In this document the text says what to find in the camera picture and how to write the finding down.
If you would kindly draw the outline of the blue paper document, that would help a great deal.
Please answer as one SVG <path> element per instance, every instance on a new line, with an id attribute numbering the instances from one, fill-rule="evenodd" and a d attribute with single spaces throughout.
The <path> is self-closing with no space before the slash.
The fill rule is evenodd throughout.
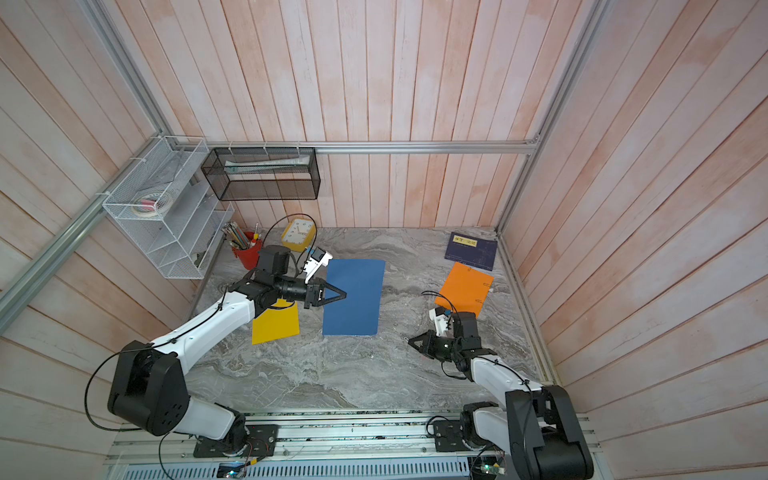
<path id="1" fill-rule="evenodd" d="M 323 308 L 324 336 L 375 336 L 386 262 L 374 259 L 334 259 L 326 281 L 346 298 Z"/>

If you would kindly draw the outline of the yellow paper document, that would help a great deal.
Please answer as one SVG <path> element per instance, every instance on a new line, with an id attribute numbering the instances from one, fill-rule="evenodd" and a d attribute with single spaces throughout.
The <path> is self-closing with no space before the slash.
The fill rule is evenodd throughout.
<path id="1" fill-rule="evenodd" d="M 280 299 L 253 320 L 251 343 L 260 345 L 294 337 L 299 333 L 297 304 Z"/>

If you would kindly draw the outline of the orange paper document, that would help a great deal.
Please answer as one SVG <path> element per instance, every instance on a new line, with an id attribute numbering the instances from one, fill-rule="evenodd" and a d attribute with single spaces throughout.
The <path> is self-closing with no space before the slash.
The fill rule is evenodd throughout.
<path id="1" fill-rule="evenodd" d="M 438 297 L 436 304 L 451 309 L 451 301 L 458 312 L 472 312 L 479 317 L 492 283 L 491 275 L 455 263 L 439 291 L 443 297 Z"/>

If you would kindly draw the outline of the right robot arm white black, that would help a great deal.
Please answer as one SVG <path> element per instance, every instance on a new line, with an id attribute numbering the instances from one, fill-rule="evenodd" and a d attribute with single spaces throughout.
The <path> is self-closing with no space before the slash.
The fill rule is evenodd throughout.
<path id="1" fill-rule="evenodd" d="M 491 396 L 464 405 L 456 420 L 428 420 L 438 450 L 474 451 L 470 469 L 483 477 L 498 470 L 487 461 L 494 452 L 521 479 L 593 477 L 589 446 L 564 388 L 527 378 L 484 347 L 474 313 L 436 307 L 429 316 L 433 328 L 410 338 L 409 346 L 442 366 L 453 365 L 452 379 L 472 382 Z"/>

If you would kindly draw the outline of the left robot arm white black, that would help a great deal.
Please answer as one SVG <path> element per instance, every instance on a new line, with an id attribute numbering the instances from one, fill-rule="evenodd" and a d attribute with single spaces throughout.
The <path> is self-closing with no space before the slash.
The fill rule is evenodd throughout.
<path id="1" fill-rule="evenodd" d="M 332 258 L 325 250 L 312 250 L 299 278 L 287 272 L 288 248 L 262 248 L 256 267 L 211 307 L 164 336 L 131 342 L 118 353 L 109 412 L 154 436 L 181 433 L 238 447 L 248 434 L 243 415 L 192 397 L 186 376 L 221 340 L 274 309 L 278 301 L 300 302 L 306 308 L 330 304 L 325 292 L 331 286 L 316 273 Z"/>

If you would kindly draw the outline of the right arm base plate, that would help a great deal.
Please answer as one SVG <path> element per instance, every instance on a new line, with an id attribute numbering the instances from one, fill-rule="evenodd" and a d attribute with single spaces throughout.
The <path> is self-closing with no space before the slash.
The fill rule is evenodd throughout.
<path id="1" fill-rule="evenodd" d="M 461 422 L 438 417 L 428 423 L 427 434 L 434 441 L 434 447 L 440 453 L 470 452 L 474 448 L 464 438 Z"/>

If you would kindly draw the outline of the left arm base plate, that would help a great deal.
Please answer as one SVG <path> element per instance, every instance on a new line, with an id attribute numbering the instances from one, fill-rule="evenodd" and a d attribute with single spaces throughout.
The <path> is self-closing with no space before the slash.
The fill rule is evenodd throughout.
<path id="1" fill-rule="evenodd" d="M 234 425 L 233 431 L 221 440 L 199 437 L 193 457 L 269 457 L 274 454 L 278 430 L 276 424 Z"/>

